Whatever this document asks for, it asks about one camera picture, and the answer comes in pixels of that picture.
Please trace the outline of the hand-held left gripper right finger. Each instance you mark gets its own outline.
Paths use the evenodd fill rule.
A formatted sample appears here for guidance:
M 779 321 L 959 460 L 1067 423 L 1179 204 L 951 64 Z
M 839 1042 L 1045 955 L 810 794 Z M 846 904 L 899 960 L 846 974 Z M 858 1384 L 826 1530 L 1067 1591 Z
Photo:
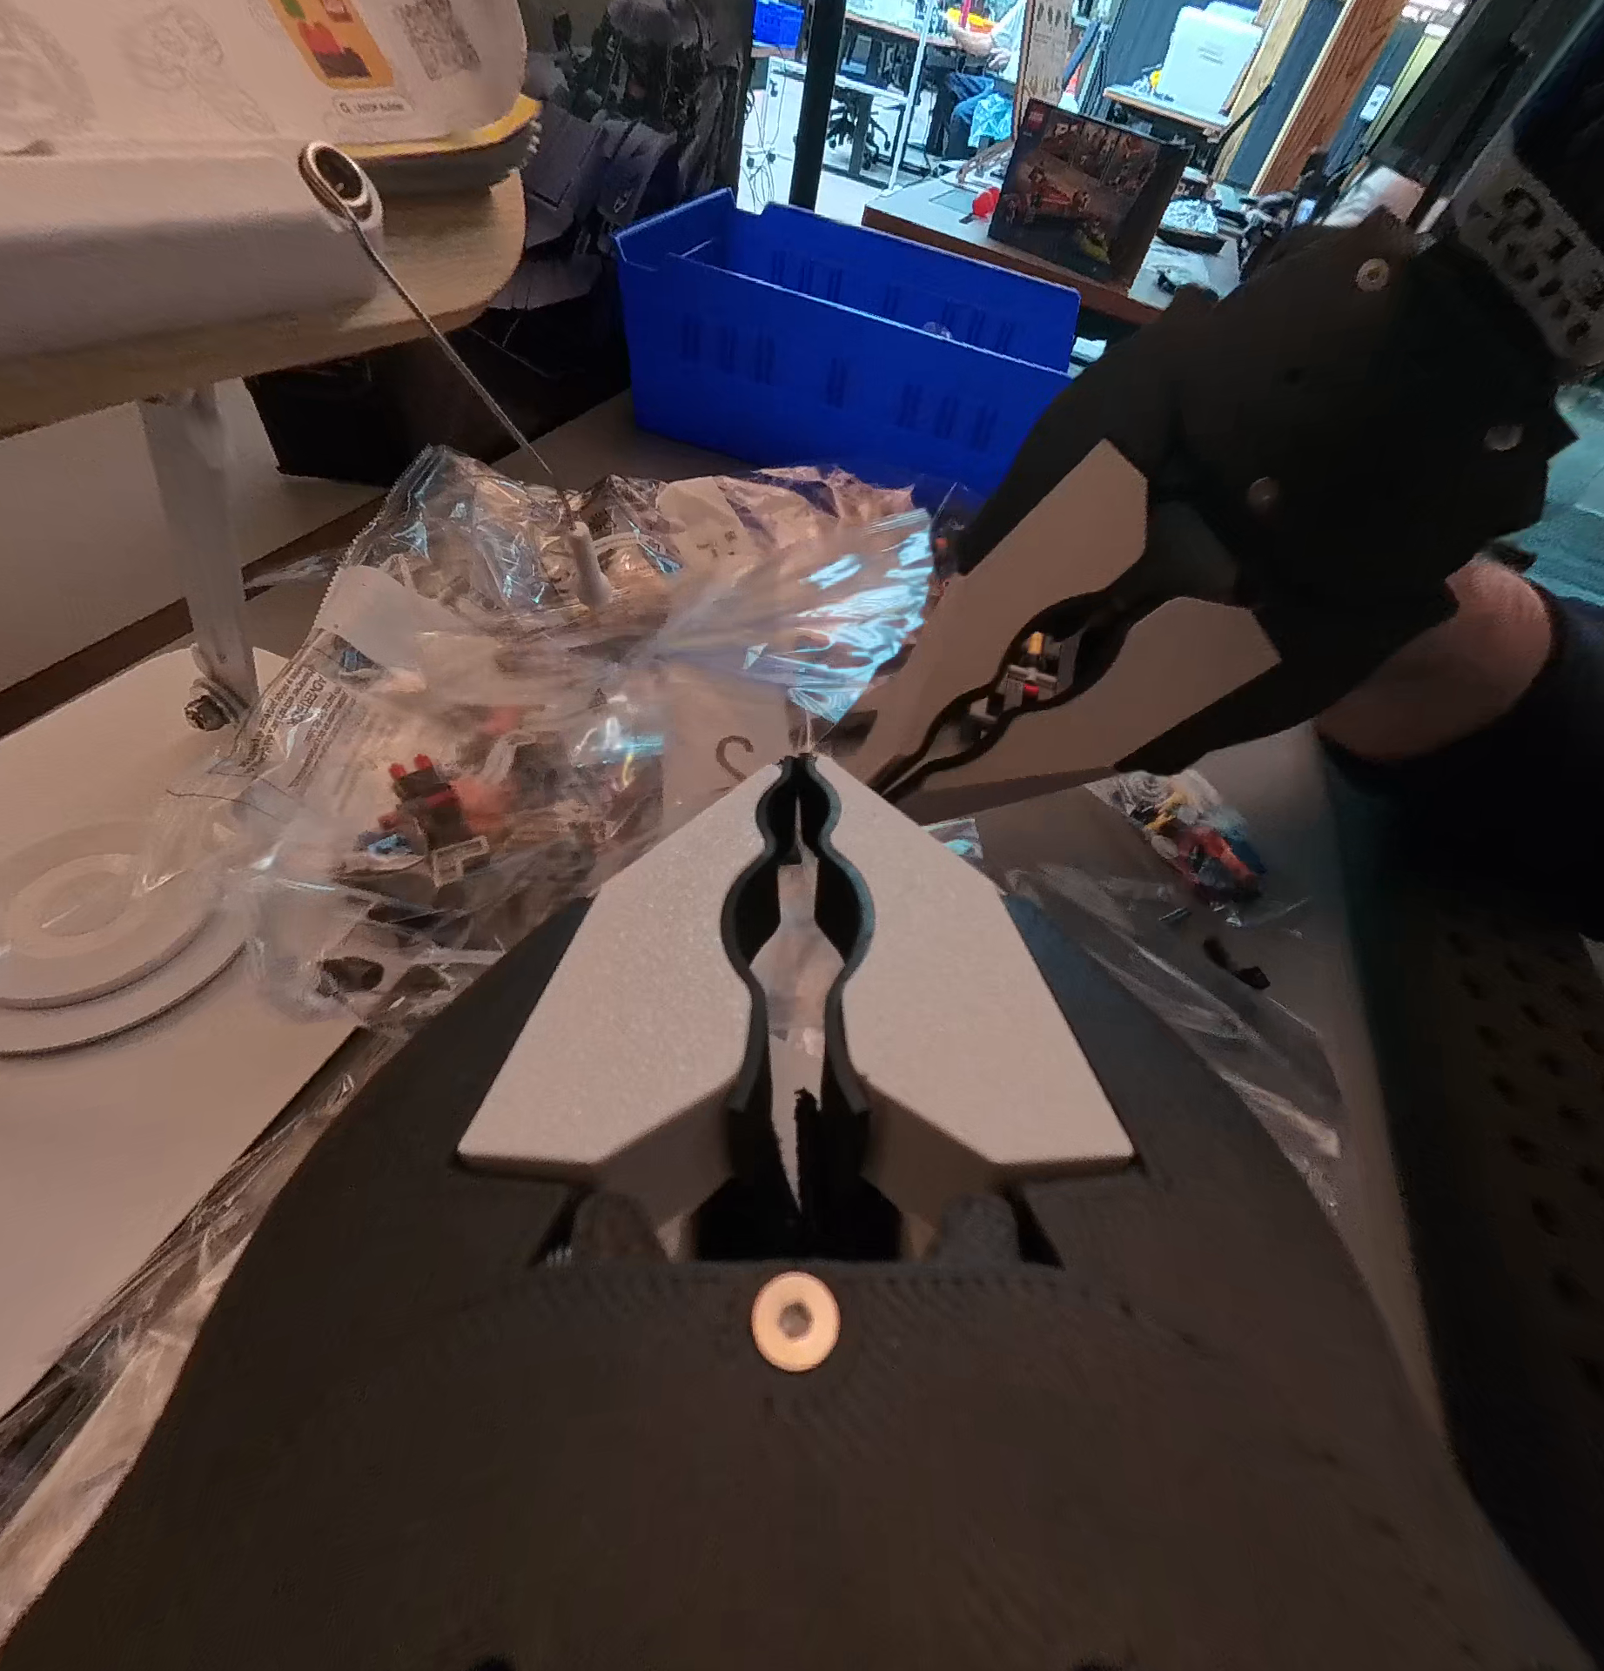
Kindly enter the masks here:
M 955 1199 L 1112 1172 L 1138 1144 L 996 884 L 832 761 L 820 864 L 854 897 L 832 1021 L 869 1111 L 869 1183 L 943 1225 Z

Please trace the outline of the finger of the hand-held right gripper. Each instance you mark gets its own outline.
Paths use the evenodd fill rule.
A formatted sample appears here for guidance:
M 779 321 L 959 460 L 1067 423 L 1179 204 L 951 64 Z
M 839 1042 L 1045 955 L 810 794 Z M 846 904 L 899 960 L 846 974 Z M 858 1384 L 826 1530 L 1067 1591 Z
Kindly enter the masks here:
M 1112 776 L 1128 755 L 1278 663 L 1241 608 L 1175 597 L 1138 619 L 1116 659 L 1067 701 L 1017 712 L 964 764 L 925 764 L 888 800 L 1024 800 Z
M 895 794 L 946 712 L 996 689 L 1037 616 L 1110 592 L 1142 547 L 1148 475 L 1104 440 L 943 592 L 908 663 L 875 689 L 863 784 Z

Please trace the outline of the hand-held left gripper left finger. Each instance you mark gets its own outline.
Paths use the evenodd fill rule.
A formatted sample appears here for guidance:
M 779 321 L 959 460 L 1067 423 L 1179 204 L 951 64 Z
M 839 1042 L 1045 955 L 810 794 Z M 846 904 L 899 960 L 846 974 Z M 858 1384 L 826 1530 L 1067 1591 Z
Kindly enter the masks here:
M 795 1211 L 761 947 L 802 761 L 763 764 L 588 904 L 457 1162 L 625 1191 L 655 1225 L 742 1183 Z

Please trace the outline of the grey lego chassis assembly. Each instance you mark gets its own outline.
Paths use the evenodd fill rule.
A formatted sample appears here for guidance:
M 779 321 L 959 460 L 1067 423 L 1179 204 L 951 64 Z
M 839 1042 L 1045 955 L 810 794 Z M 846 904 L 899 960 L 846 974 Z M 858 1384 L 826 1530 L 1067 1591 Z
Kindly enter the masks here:
M 1001 663 L 996 684 L 964 712 L 964 740 L 982 740 L 1013 712 L 1067 699 L 1067 689 L 1073 684 L 1079 645 L 1085 632 L 1032 632 Z

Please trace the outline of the clear plastic bag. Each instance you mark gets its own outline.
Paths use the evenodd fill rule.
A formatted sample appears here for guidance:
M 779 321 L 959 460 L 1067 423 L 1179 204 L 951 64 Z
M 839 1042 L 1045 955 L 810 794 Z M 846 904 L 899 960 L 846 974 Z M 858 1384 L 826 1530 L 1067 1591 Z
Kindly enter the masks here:
M 1056 857 L 982 857 L 982 874 L 1039 906 L 1079 948 L 1088 948 L 1131 997 L 1169 1021 L 1201 1061 L 1249 1109 L 1312 1199 L 1337 1215 L 1347 1162 L 1347 1100 L 1321 1035 L 1278 1000 L 1227 977 L 1190 968 L 1158 934 L 1159 904 L 1190 894 L 1128 874 L 1093 874 Z

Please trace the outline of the clear bag tall white label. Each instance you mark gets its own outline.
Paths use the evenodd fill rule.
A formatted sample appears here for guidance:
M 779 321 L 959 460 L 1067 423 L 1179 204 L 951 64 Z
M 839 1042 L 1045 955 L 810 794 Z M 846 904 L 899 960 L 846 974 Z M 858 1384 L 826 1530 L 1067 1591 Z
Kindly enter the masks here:
M 979 496 L 795 543 L 742 566 L 625 566 L 588 613 L 569 508 L 456 450 L 426 450 L 353 533 L 304 650 L 394 721 L 445 734 L 470 708 L 523 708 L 583 761 L 657 764 L 666 815 L 692 815 L 779 755 L 826 744 L 888 677 Z

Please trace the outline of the person's right hand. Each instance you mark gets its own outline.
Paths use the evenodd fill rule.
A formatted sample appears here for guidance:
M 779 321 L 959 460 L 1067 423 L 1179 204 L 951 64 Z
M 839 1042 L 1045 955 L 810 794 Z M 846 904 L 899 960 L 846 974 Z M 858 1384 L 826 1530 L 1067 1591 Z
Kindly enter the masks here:
M 1454 616 L 1390 652 L 1360 689 L 1328 708 L 1317 740 L 1402 764 L 1504 721 L 1541 677 L 1556 632 L 1541 592 L 1500 556 L 1454 573 Z

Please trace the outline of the small zip bag colourful parts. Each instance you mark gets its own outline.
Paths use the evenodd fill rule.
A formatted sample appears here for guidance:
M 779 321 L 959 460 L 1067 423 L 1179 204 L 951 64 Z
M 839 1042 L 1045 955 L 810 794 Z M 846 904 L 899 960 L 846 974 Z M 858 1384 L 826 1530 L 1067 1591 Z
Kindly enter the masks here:
M 1249 825 L 1203 774 L 1116 774 L 1104 784 L 1104 800 L 1116 805 L 1206 906 L 1246 906 L 1259 897 L 1266 864 L 1249 845 Z

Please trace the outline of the blue plastic bin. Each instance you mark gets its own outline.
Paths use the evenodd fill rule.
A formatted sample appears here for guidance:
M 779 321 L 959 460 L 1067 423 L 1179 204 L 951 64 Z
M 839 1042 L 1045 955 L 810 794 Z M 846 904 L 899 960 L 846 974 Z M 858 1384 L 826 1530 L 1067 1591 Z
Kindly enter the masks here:
M 1079 296 L 730 192 L 615 232 L 635 423 L 753 468 L 993 496 L 1069 386 Z

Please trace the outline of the white container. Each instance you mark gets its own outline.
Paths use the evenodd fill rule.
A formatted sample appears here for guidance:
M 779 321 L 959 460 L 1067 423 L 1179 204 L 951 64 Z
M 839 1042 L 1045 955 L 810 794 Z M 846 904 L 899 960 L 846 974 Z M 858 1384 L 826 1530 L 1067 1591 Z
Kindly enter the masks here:
M 1223 114 L 1249 72 L 1266 30 L 1249 4 L 1183 4 L 1158 72 L 1158 99 L 1190 114 Z

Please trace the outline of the tall cardboard box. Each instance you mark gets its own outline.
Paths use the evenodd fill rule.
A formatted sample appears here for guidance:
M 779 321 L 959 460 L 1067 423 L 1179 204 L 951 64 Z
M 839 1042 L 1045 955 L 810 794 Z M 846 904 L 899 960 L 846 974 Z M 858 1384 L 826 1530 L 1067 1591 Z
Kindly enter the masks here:
M 1013 77 L 1013 114 L 1024 120 L 1029 99 L 1058 99 L 1069 77 L 1069 55 L 1085 41 L 1085 4 L 1079 0 L 1029 0 L 1024 36 L 1017 36 L 1017 77 Z

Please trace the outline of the white tapered rod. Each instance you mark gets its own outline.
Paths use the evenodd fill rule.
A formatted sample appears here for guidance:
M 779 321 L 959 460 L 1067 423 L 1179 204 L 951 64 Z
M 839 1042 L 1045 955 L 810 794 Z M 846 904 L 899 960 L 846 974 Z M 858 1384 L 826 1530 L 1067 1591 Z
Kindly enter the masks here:
M 230 423 L 218 386 L 137 400 L 165 519 L 193 616 L 197 684 L 188 721 L 206 734 L 251 721 L 262 684 L 251 645 L 243 556 L 230 516 Z

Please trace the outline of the wooden side table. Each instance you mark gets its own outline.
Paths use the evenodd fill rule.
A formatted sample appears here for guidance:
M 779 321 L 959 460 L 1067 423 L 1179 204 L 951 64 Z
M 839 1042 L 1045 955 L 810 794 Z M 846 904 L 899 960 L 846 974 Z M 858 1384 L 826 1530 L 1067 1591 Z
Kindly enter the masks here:
M 471 194 L 394 200 L 381 259 L 440 327 L 471 323 L 527 252 L 527 192 L 502 175 Z M 107 404 L 216 386 L 233 376 L 360 360 L 409 343 L 426 323 L 381 288 L 353 309 L 290 309 L 126 343 L 55 348 L 0 363 L 0 440 Z

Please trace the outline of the wooden post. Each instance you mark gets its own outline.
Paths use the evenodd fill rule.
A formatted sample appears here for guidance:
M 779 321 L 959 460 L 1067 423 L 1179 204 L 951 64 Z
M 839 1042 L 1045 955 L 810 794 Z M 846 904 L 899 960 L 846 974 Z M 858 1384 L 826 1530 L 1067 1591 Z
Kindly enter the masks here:
M 1321 153 L 1360 97 L 1377 55 L 1387 54 L 1396 23 L 1402 16 L 1402 0 L 1347 0 L 1259 175 L 1249 179 L 1258 194 L 1290 192 L 1308 159 Z

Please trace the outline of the black vertical post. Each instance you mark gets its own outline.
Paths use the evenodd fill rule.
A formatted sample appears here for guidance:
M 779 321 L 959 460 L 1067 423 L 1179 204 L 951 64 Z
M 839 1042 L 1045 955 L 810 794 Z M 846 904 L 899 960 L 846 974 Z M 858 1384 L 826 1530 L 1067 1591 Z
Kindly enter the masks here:
M 802 72 L 796 135 L 795 135 L 795 188 L 789 188 L 789 204 L 796 209 L 817 209 L 839 35 L 846 35 L 846 0 L 810 0 L 810 30 L 805 30 L 805 55 L 802 55 L 805 72 Z

